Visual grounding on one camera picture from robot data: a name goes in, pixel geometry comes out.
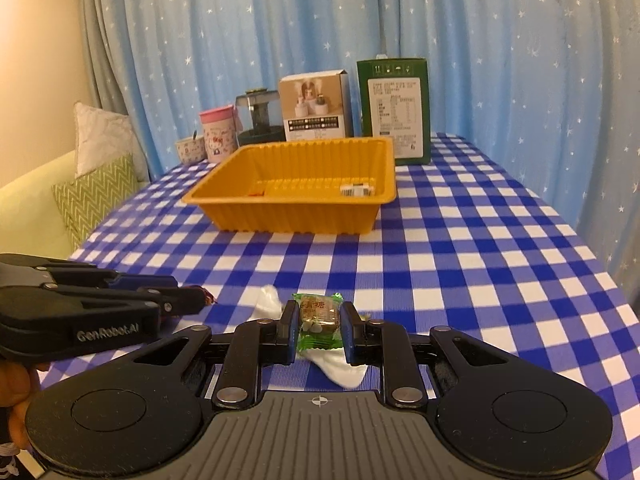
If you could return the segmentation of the left hand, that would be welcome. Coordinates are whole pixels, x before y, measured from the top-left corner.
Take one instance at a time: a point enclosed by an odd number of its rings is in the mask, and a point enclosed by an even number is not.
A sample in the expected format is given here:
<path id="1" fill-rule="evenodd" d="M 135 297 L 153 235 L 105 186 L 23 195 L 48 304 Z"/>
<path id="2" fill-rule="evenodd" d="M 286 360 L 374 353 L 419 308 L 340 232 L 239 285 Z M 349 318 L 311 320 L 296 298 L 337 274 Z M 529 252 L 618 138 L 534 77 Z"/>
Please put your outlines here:
<path id="1" fill-rule="evenodd" d="M 12 361 L 1 361 L 0 406 L 1 442 L 12 442 L 21 450 L 29 448 L 25 417 L 30 402 L 40 390 L 40 372 L 47 372 L 50 363 L 25 366 Z"/>

